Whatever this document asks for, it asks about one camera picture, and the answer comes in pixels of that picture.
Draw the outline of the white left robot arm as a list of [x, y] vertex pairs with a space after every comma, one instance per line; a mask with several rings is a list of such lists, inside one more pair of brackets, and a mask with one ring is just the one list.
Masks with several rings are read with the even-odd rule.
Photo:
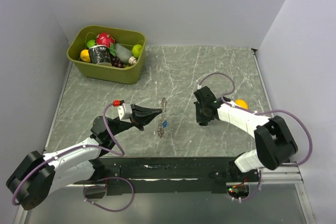
[[117, 108], [118, 117], [111, 119], [105, 114], [96, 117], [91, 135], [84, 141], [53, 153], [33, 151], [26, 155], [6, 182], [14, 206], [31, 210], [65, 186], [80, 181], [100, 182], [107, 171], [99, 158], [107, 153], [125, 155], [115, 135], [132, 127], [143, 131], [163, 112], [124, 101], [110, 105]]

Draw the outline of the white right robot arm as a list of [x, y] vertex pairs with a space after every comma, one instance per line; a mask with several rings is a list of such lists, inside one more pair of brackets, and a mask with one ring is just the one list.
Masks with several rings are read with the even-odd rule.
[[275, 170], [297, 151], [297, 144], [285, 120], [245, 111], [228, 98], [216, 98], [209, 87], [197, 87], [194, 92], [196, 122], [207, 126], [214, 119], [234, 125], [248, 133], [256, 148], [239, 154], [229, 161], [228, 171], [235, 181], [243, 180], [248, 172], [260, 168]]

